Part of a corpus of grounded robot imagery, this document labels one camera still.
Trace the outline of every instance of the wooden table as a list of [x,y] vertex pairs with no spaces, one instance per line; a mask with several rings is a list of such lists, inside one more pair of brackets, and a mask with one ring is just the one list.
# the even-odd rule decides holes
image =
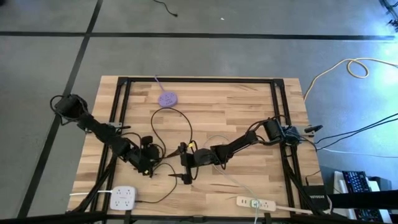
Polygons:
[[[103,76],[101,79],[93,109],[93,116],[100,122],[106,123],[109,119],[117,80],[116,76]],[[285,78],[284,82],[293,125],[307,125],[307,112],[299,80]],[[174,108],[182,111],[192,123],[193,139],[199,144],[199,148],[215,134],[222,134],[233,141],[243,135],[253,122],[274,115],[269,85],[260,83],[163,83],[163,85],[165,89],[177,93],[178,104]],[[137,132],[141,136],[154,136],[150,127],[150,117],[159,109],[157,98],[161,93],[162,90],[156,82],[132,84],[124,122],[124,125],[130,125],[132,128],[127,131]],[[277,93],[280,111],[283,111],[280,92]],[[163,110],[157,113],[154,127],[165,141],[167,154],[176,150],[180,142],[189,140],[190,131],[187,122],[174,111]],[[138,142],[135,136],[128,137]],[[154,141],[160,144],[157,138],[154,138]],[[206,146],[223,142],[226,143],[223,138],[212,138]],[[103,144],[94,134],[87,134],[73,184],[73,193],[88,192],[95,184],[102,148]],[[303,143],[298,146],[298,160],[302,179],[319,170],[316,152],[310,144]],[[177,173],[184,173],[179,157],[166,159],[165,162],[171,164]],[[260,198],[275,200],[278,205],[287,206],[278,144],[272,147],[255,145],[240,151],[229,160],[225,172],[238,182],[246,184]],[[156,201],[171,190],[175,179],[168,176],[172,173],[168,166],[158,168],[155,173],[157,175],[150,179],[148,176],[138,174],[132,165],[118,160],[113,186],[134,186],[137,189],[138,200]],[[309,177],[309,181],[314,185],[322,184],[320,173]],[[293,191],[296,207],[299,207],[295,187]],[[198,178],[192,185],[183,185],[179,179],[176,189],[165,200],[156,204],[138,203],[132,214],[253,217],[254,209],[236,205],[235,197],[238,195],[252,197],[247,190],[225,178],[214,167],[204,166],[200,167]],[[75,208],[83,198],[84,196],[71,197],[68,209]],[[101,198],[98,210],[102,206]],[[109,210],[108,213],[124,214],[114,210]],[[290,217],[288,212],[279,210],[272,212],[271,215]]]

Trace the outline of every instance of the keyboard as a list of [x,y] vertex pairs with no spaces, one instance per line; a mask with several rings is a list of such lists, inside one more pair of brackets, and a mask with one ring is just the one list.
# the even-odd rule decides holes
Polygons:
[[[365,172],[343,171],[349,193],[371,192],[366,180]],[[368,222],[383,222],[380,211],[377,209],[354,209],[356,218]]]

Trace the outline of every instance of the yellow cable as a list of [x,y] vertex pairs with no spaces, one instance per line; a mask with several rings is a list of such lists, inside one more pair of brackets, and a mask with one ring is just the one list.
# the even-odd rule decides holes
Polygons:
[[[375,58],[356,58],[356,59],[347,58],[347,59],[341,60],[341,61],[340,61],[339,63],[337,63],[335,66],[333,66],[333,67],[329,68],[328,70],[322,72],[321,74],[317,75],[317,76],[312,80],[310,87],[308,88],[308,90],[307,90],[307,91],[305,92],[305,94],[304,94],[304,101],[307,99],[307,96],[308,96],[308,94],[310,93],[310,91],[311,91],[313,85],[315,84],[315,81],[316,81],[319,77],[321,77],[322,75],[324,75],[324,74],[326,74],[326,73],[332,71],[333,69],[335,69],[337,66],[339,66],[339,65],[340,65],[341,63],[343,63],[343,62],[349,61],[348,64],[347,64],[347,71],[348,71],[348,73],[349,73],[350,75],[354,76],[355,78],[366,78],[366,77],[368,77],[368,76],[369,76],[369,69],[367,68],[367,66],[365,66],[365,65],[364,65],[362,62],[360,62],[359,60],[372,60],[372,61],[375,61],[375,62],[381,62],[381,63],[385,63],[385,64],[387,64],[387,65],[391,65],[391,66],[398,67],[398,63],[391,63],[391,62],[387,62],[387,61],[383,61],[383,60],[379,60],[379,59],[375,59]],[[364,75],[364,76],[355,75],[355,74],[351,71],[350,66],[351,66],[351,64],[352,64],[353,62],[357,63],[358,65],[362,66],[362,67],[365,69],[365,75]]]

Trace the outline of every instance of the purple disc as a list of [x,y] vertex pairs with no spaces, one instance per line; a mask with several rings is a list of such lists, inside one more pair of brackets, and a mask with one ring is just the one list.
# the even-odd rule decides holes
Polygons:
[[165,91],[159,96],[157,102],[161,107],[172,107],[177,104],[177,95],[174,92]]

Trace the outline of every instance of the concrete floor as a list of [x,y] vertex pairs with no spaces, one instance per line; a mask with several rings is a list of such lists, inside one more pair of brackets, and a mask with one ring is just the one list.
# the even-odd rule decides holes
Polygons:
[[[301,35],[394,35],[378,0],[265,1],[104,0],[94,32],[202,32]],[[0,31],[85,32],[95,0],[15,0],[0,7]],[[49,99],[62,94],[82,37],[0,36],[0,218],[16,217],[53,116]],[[344,58],[398,62],[396,41],[92,37],[72,92],[93,106],[102,75],[297,77],[311,80]],[[316,139],[358,129],[398,110],[398,69],[366,62],[358,80],[342,65],[319,79],[306,102]],[[363,71],[354,66],[354,71]],[[329,149],[398,156],[398,123],[364,132]],[[65,211],[84,134],[58,130],[29,215]],[[319,152],[323,167],[365,170],[398,189],[396,159]]]

